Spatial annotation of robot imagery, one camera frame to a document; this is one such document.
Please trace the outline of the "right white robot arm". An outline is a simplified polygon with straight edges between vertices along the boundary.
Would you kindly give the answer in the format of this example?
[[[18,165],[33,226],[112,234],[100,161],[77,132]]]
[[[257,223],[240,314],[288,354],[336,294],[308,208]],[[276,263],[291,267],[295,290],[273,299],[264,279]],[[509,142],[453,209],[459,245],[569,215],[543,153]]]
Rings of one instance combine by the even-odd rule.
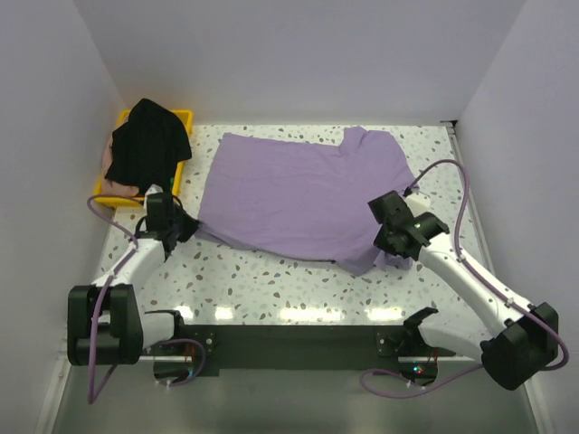
[[[369,202],[379,225],[375,246],[435,273],[477,315],[489,339],[476,343],[441,325],[436,308],[425,307],[403,322],[405,349],[422,355],[438,347],[469,357],[509,391],[552,366],[562,348],[555,309],[547,303],[534,305],[502,284],[454,245],[445,223],[431,212],[413,214],[410,202],[395,191]]]

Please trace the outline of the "purple t shirt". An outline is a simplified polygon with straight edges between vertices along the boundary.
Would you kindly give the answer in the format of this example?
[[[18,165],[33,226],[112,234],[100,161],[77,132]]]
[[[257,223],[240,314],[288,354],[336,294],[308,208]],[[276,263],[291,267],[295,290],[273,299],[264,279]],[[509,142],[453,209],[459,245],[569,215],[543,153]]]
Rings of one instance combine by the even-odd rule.
[[[368,206],[414,179],[386,131],[347,127],[338,146],[223,135],[200,205],[197,237],[238,250],[333,261],[361,276],[374,267],[408,270],[411,259],[374,245]]]

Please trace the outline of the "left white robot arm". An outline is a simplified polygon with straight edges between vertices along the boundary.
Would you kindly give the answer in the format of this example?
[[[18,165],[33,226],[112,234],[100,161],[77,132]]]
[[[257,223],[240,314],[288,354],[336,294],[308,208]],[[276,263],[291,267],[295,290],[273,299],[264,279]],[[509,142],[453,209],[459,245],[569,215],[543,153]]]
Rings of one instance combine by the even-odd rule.
[[[75,286],[67,301],[67,356],[74,366],[134,364],[157,345],[179,354],[187,344],[183,320],[172,310],[145,311],[138,292],[179,243],[195,234],[199,221],[171,193],[148,193],[146,215],[130,235],[128,249],[89,285]]]

